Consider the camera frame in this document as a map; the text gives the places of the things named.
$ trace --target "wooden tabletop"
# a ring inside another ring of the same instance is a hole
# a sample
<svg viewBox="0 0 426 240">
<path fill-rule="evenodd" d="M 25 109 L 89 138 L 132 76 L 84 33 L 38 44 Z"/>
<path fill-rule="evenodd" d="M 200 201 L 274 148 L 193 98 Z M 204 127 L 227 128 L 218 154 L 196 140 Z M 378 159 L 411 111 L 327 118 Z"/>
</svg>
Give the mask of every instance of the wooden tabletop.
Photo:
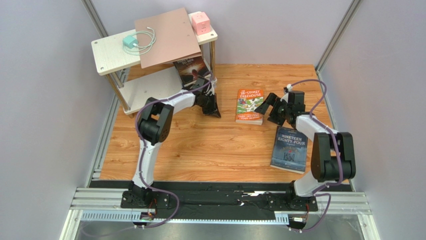
<svg viewBox="0 0 426 240">
<path fill-rule="evenodd" d="M 132 67 L 129 81 L 163 70 L 170 65 L 149 69 Z M 222 118 L 205 116 L 199 106 L 186 108 L 173 116 L 170 134 L 163 142 L 156 161 L 156 181 L 200 182 L 291 182 L 302 174 L 270 166 L 277 125 L 235 123 L 238 89 L 263 89 L 264 96 L 283 95 L 283 87 L 304 79 L 316 79 L 312 65 L 217 64 L 217 101 Z M 305 92 L 306 110 L 320 99 L 317 82 L 293 88 Z M 315 109 L 316 117 L 331 126 L 324 101 Z M 139 138 L 135 119 L 118 115 L 100 174 L 103 180 L 131 180 L 135 174 Z M 312 142 L 308 143 L 306 172 L 311 162 Z"/>
</svg>

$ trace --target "orange book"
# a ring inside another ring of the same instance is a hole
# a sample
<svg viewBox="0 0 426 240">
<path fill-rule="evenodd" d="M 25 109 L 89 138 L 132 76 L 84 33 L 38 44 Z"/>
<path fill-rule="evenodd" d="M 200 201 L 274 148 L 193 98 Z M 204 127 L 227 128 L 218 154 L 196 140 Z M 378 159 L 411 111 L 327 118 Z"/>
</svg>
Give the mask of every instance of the orange book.
<svg viewBox="0 0 426 240">
<path fill-rule="evenodd" d="M 235 122 L 262 125 L 262 115 L 255 112 L 255 109 L 259 107 L 263 101 L 263 90 L 239 89 L 236 102 Z"/>
</svg>

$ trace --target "gray floor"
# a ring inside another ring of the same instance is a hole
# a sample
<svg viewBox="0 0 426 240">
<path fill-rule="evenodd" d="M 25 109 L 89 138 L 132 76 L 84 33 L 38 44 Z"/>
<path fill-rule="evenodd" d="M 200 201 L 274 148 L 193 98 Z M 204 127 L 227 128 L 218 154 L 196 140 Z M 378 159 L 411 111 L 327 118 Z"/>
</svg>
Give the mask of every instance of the gray floor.
<svg viewBox="0 0 426 240">
<path fill-rule="evenodd" d="M 309 215 L 308 227 L 317 222 L 318 217 Z M 81 222 L 80 227 L 88 234 L 102 235 L 131 227 L 130 222 L 93 221 Z M 77 234 L 76 240 L 94 240 Z M 314 231 L 295 233 L 286 226 L 249 224 L 207 224 L 207 223 L 167 223 L 152 229 L 131 229 L 102 240 L 363 240 L 360 223 L 356 215 L 327 215 Z"/>
</svg>

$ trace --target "charging cable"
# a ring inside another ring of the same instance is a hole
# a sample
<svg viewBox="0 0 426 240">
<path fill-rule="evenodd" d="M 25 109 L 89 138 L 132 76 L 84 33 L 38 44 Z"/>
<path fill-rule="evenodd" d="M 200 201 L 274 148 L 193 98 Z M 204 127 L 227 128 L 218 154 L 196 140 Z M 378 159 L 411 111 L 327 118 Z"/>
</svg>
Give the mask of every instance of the charging cable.
<svg viewBox="0 0 426 240">
<path fill-rule="evenodd" d="M 147 52 L 149 52 L 151 50 L 151 48 L 153 47 L 154 43 L 156 42 L 156 31 L 154 31 L 154 29 L 147 27 L 148 30 L 150 31 L 137 31 L 134 32 L 128 36 L 126 36 L 125 38 L 123 38 L 123 51 L 126 52 L 127 54 L 130 55 L 135 55 L 135 56 L 139 56 L 139 55 L 143 55 L 146 54 Z M 146 46 L 139 46 L 139 42 L 138 40 L 134 37 L 135 35 L 138 34 L 145 34 L 148 35 L 151 38 L 151 41 L 149 42 L 148 45 Z"/>
</svg>

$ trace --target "gray wall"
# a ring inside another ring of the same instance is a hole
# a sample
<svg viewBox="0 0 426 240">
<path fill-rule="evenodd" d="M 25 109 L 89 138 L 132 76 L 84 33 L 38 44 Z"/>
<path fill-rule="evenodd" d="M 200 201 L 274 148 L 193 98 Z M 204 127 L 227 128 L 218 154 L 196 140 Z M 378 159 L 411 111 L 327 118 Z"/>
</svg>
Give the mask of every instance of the gray wall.
<svg viewBox="0 0 426 240">
<path fill-rule="evenodd" d="M 111 104 L 79 0 L 0 7 L 0 239 L 59 238 Z"/>
<path fill-rule="evenodd" d="M 384 240 L 424 239 L 426 2 L 365 0 L 321 74 Z"/>
<path fill-rule="evenodd" d="M 92 0 L 110 35 L 185 7 L 206 12 L 220 64 L 317 64 L 351 0 Z"/>
</svg>

